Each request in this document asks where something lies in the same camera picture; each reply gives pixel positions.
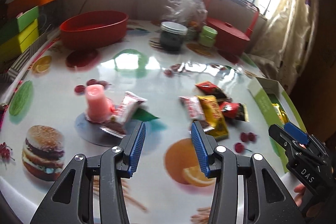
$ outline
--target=gold wrapper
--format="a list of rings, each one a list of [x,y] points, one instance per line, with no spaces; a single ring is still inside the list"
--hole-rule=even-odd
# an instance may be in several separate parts
[[[206,134],[213,136],[216,140],[227,139],[229,132],[223,114],[219,110],[216,97],[213,95],[197,97],[204,111],[205,120],[212,128]]]
[[[272,104],[272,106],[274,107],[275,112],[278,114],[278,117],[283,124],[289,122],[287,114],[282,109],[280,109],[279,104]]]

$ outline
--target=cardboard box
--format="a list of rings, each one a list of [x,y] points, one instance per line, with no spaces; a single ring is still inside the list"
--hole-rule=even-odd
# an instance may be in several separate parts
[[[292,100],[278,81],[256,77],[250,81],[247,88],[259,106],[268,126],[277,124],[283,127],[281,120],[272,106],[272,103],[278,103],[286,112],[288,120],[301,130],[307,132]],[[281,159],[283,169],[287,172],[286,164],[288,163],[288,158],[285,155],[285,150],[272,138],[270,138],[270,141],[275,153]]]
[[[7,22],[0,29],[0,45],[17,34],[21,33],[29,24],[39,17],[39,8],[36,6],[25,12],[18,18],[14,18]]]
[[[23,53],[39,37],[38,23],[35,19],[21,33],[0,45],[0,62],[11,60]]]

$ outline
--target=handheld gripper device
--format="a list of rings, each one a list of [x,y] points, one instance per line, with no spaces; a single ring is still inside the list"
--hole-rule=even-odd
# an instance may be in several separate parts
[[[93,224],[93,176],[100,176],[101,223],[129,224],[121,178],[137,170],[146,136],[143,122],[119,146],[102,155],[86,158],[76,155],[48,191],[31,224]]]
[[[207,178],[216,178],[209,223],[236,224],[239,175],[244,177],[243,223],[305,223],[290,193],[261,154],[234,154],[206,135],[198,121],[192,124],[191,136],[201,171]]]
[[[308,189],[300,208],[261,154],[236,155],[206,135],[198,121],[192,124],[192,142],[201,171],[208,178],[216,178],[209,223],[236,223],[238,175],[244,177],[243,224],[335,223],[335,163],[325,146],[292,123],[285,124],[284,129],[274,124],[268,133],[286,150],[288,170]],[[314,217],[307,217],[308,209],[318,202],[325,202],[323,208]]]

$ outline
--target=candy wrapper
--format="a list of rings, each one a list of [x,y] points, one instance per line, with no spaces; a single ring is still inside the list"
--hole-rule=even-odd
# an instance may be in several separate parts
[[[217,87],[216,85],[214,85],[209,81],[196,84],[195,86],[197,86],[206,95],[215,96],[218,102],[225,102],[225,101],[231,102],[232,100],[224,93],[223,90],[221,90],[219,87]]]
[[[272,104],[272,106],[274,107],[275,112],[278,114],[278,117],[283,124],[289,122],[287,114],[280,108],[279,104]]]
[[[186,106],[189,117],[193,121],[205,121],[205,115],[197,96],[184,97],[179,96],[181,102]]]
[[[209,125],[207,121],[199,121],[199,123],[201,124],[201,127],[203,128],[203,131],[205,134],[210,134],[208,132],[215,130],[211,125]]]
[[[197,96],[204,111],[206,122],[213,128],[206,132],[216,140],[226,139],[229,137],[226,123],[215,96]]]
[[[246,105],[241,103],[223,102],[219,105],[224,117],[248,122],[249,115],[247,113]]]
[[[125,137],[127,134],[124,128],[125,123],[131,119],[139,105],[146,101],[146,99],[130,91],[126,91],[121,104],[116,108],[110,119],[104,122],[100,129],[119,138]]]

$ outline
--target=red basket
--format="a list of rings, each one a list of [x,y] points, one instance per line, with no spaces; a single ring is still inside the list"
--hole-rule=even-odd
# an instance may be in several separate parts
[[[209,10],[209,3],[211,0],[207,0],[206,8]],[[210,18],[207,19],[207,25],[215,29],[218,34],[216,36],[215,46],[224,52],[229,54],[241,56],[250,42],[250,36],[253,32],[255,23],[258,20],[259,9],[253,5],[255,9],[254,17],[252,19],[251,25],[247,28],[246,32],[238,30],[227,22],[222,22],[218,19]]]
[[[61,24],[63,45],[71,50],[90,50],[117,42],[126,35],[128,15],[117,11],[94,11]]]

